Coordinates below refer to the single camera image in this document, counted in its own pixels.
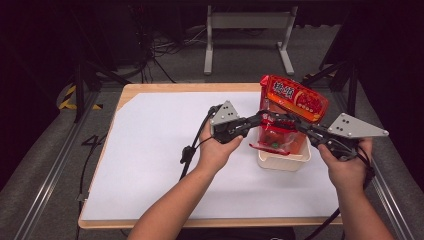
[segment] black cable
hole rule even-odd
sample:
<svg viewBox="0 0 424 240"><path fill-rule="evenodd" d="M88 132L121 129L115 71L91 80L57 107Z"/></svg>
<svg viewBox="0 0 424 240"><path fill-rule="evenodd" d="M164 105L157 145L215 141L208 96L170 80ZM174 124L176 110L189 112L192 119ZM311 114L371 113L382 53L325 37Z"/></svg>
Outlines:
<svg viewBox="0 0 424 240"><path fill-rule="evenodd" d="M176 81L174 81L169 75L168 73L165 71L165 69L163 69L162 65L160 65L160 63L158 62L158 60L156 60L156 58L153 58L153 61L160 67L160 69L162 69L163 73L165 73L165 75L168 77L168 79L173 82L173 83L177 83Z"/></svg>
<svg viewBox="0 0 424 240"><path fill-rule="evenodd" d="M84 175L85 175L85 170L87 169L87 164L88 164L88 160L90 159L91 155L93 155L94 150L96 150L96 148L102 144L103 140L106 138L106 135L104 135L102 138L100 138L99 141L97 141L97 136L94 135L93 138L95 139L93 144L91 145L91 149L90 152L88 153L87 158L85 159L84 162L84 166L82 168L82 172L81 172L81 176L80 176L80 184L79 184L79 193L78 193L78 197L82 194L82 189L83 189L83 185L84 185ZM82 201L78 202L78 216L81 214L81 210L82 210ZM77 229L76 229L76 233L75 233L75 240L79 239L79 232L80 232L80 226L77 223Z"/></svg>
<svg viewBox="0 0 424 240"><path fill-rule="evenodd" d="M325 222L323 222L321 226L315 229L315 231L311 235L305 238L305 240L311 240L314 237L316 237L322 230L324 230L324 228L326 228L334 219L336 219L336 217L339 216L339 214L340 214L340 209L337 208L337 210L334 211L334 213L331 214L331 216L327 218L327 220L325 220Z"/></svg>
<svg viewBox="0 0 424 240"><path fill-rule="evenodd" d="M126 233L126 232L124 232L124 230L123 229L119 229L119 231L122 233L122 235L124 235L125 237L128 237L128 233Z"/></svg>
<svg viewBox="0 0 424 240"><path fill-rule="evenodd" d="M197 39L201 39L205 33L206 33L206 28L203 29L202 31L200 31L199 33L197 33L193 38L191 39L185 39L183 40L183 44L177 44L175 43L172 39L166 37L165 34L162 33L162 35L158 36L157 38L159 39L159 46L156 46L156 40L153 41L153 47L151 47L151 51L154 53L153 56L154 57L161 57L165 54L169 54L169 55L174 55L177 54L178 52L180 52L181 50L193 46L195 44L197 44L198 42L201 42L200 40ZM167 42L162 43L162 40L160 38L166 38ZM157 50L158 47L166 47L164 51L162 50Z"/></svg>
<svg viewBox="0 0 424 240"><path fill-rule="evenodd" d="M153 76L152 76L152 71L150 70L149 63L147 63L146 66L147 66L147 69L149 70L150 83L153 83Z"/></svg>
<svg viewBox="0 0 424 240"><path fill-rule="evenodd" d="M147 78L147 75L146 75L146 67L144 67L143 74L144 74L144 79L146 79L146 83L149 83L149 79Z"/></svg>
<svg viewBox="0 0 424 240"><path fill-rule="evenodd" d="M141 72L140 72L140 75L141 75L141 83L144 83L144 75L143 75L143 71L144 71L144 70L141 70Z"/></svg>
<svg viewBox="0 0 424 240"><path fill-rule="evenodd" d="M358 149L360 149L362 152L363 152L363 154L365 155L365 156L362 156L361 154L357 154L356 155L356 157L358 157L359 159L361 159L361 161L365 164L365 166L366 166L366 175L365 175L365 179L364 179L364 186L363 186L363 188L365 189L365 188L367 188L368 187L368 185L369 185L369 183L371 182L371 180L372 180L372 178L375 176L375 173L374 173L374 168L371 166L371 160L370 160L370 158L368 157L368 154L364 151L364 149L362 148L362 147L360 147L360 146L357 146L357 150ZM309 235L307 238L305 238L305 240L311 240L311 239L313 239L314 237L316 237L324 228L326 228L338 215L340 214L340 209L339 208L337 208L337 210L327 219L327 220L325 220L325 222L321 225L321 226L319 226L317 229L315 229L315 231L314 232L312 232L312 234L311 235ZM345 233L344 233L344 231L343 231L343 234L342 234L342 238L341 239L344 239L344 237L345 237Z"/></svg>
<svg viewBox="0 0 424 240"><path fill-rule="evenodd" d="M188 172L188 168L190 166L191 160L193 159L194 154L196 153L196 149L204 142L206 142L207 140L211 139L212 137L209 137L205 140L203 140L202 142L199 143L199 145L196 146L197 140L200 137L200 134L202 133L203 128L206 125L206 122L211 118L211 116L213 114L215 114L219 108L221 107L221 105L218 106L213 106L209 109L208 114L206 115L205 119L203 119L202 124L200 125L199 130L197 131L196 137L193 140L193 144L191 144L191 146L187 146L183 149L182 152L182 157L180 160L180 163L183 164L184 163L184 168L183 171L181 172L181 176L180 176L180 180L183 179L185 177L185 175L187 175Z"/></svg>

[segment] wooden table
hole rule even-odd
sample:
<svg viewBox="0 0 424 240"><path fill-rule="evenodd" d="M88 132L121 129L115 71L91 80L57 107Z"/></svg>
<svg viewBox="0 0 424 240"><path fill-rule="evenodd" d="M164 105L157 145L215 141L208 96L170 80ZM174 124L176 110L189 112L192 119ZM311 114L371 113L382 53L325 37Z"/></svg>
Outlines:
<svg viewBox="0 0 424 240"><path fill-rule="evenodd" d="M127 85L117 105L117 111L122 109L125 104L134 99L139 93L198 93L198 92L252 92L257 93L260 91L260 85L258 83L224 83L224 84L131 84ZM93 190L93 183L98 177L99 167L102 165L102 161L105 155L106 149L108 149L110 133L105 143L105 147L102 150L99 163L97 165L96 173L93 178L92 185L90 186L90 192ZM97 219L97 220L86 220L83 218L86 209L87 202L84 205L82 214L79 219L79 225L85 229L108 229L108 228L132 228L137 221L134 219ZM221 218L221 219L189 219L185 227L243 227L243 226L296 226L296 225L319 225L325 221L327 217L263 217L263 218ZM341 224L341 218L337 218L333 223Z"/></svg>

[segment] tabletop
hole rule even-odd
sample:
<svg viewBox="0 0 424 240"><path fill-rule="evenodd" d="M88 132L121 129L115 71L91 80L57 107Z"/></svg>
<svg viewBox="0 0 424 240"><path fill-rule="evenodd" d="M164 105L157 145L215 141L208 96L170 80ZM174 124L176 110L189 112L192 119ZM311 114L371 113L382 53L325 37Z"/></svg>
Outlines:
<svg viewBox="0 0 424 240"><path fill-rule="evenodd" d="M200 108L207 111L204 105L228 98L240 114L250 114L259 107L259 91L259 84L254 83L127 85L79 225L86 229L133 227L142 212L178 181L181 144L187 145L194 138L195 128L204 117ZM166 112L155 111L164 106ZM161 126L169 124L167 112L178 127L161 131ZM154 151L158 145L164 146L160 140L164 138L173 139L174 144L165 144L166 151ZM249 134L244 141L254 139L255 134ZM321 159L312 159L295 173L263 169L256 162L256 150L244 145L232 154L185 227L319 225L337 208L336 193ZM196 164L196 155L192 165ZM237 163L232 158L244 160ZM334 223L340 224L341 218Z"/></svg>

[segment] metal frame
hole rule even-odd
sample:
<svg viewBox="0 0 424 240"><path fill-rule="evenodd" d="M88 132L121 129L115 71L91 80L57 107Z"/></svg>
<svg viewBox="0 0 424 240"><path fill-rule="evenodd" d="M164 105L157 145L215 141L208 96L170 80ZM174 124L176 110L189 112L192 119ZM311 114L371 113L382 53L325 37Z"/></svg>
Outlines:
<svg viewBox="0 0 424 240"><path fill-rule="evenodd" d="M278 51L284 64L287 75L294 75L293 66L287 53L287 45L296 19L297 6L292 7L290 12L212 12L212 7L208 6L207 14L207 46L205 55L204 74L212 74L213 58L213 29L225 28L274 28L285 29L284 39L277 42Z"/></svg>
<svg viewBox="0 0 424 240"><path fill-rule="evenodd" d="M372 181L372 184L377 191L378 196L380 197L381 203L383 204L387 215L389 216L396 235L398 239L415 240L411 230L408 227L408 224L405 221L405 218L403 217L399 207L396 204L392 191L390 190L389 186L387 186L387 183L384 180L376 162L378 162L378 160L374 159L373 167L375 169L376 176Z"/></svg>
<svg viewBox="0 0 424 240"><path fill-rule="evenodd" d="M88 96L88 100L85 105L85 109L90 109L90 107L95 104L98 95L98 92L90 92L90 95ZM44 183L41 186L37 197L35 198L18 232L16 233L16 236L14 238L15 240L23 240L30 238L31 233L34 231L35 226L37 225L38 220L40 219L41 214L43 213L44 208L46 207L47 202L49 201L50 196L53 193L57 182L59 181L60 175L62 174L62 171L68 162L69 155L74 145L75 139L81 131L81 128L84 125L84 122L87 119L89 112L90 111L85 111L81 116L80 121L74 123L74 125L72 126L65 140L65 143L63 144L62 149L59 152L59 155L56 157L56 160L53 163L49 174L44 180Z"/></svg>

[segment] plastic container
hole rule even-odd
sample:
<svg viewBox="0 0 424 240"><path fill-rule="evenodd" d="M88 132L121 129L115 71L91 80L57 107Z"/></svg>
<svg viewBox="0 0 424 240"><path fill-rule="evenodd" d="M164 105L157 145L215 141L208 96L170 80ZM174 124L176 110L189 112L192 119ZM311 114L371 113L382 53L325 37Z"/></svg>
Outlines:
<svg viewBox="0 0 424 240"><path fill-rule="evenodd" d="M261 166L262 168L274 170L295 172L299 170L304 163L308 162L311 159L310 142L308 138L306 138L306 141L304 141L302 146L300 147L299 154L289 154L284 156L260 150L258 152L259 166Z"/></svg>

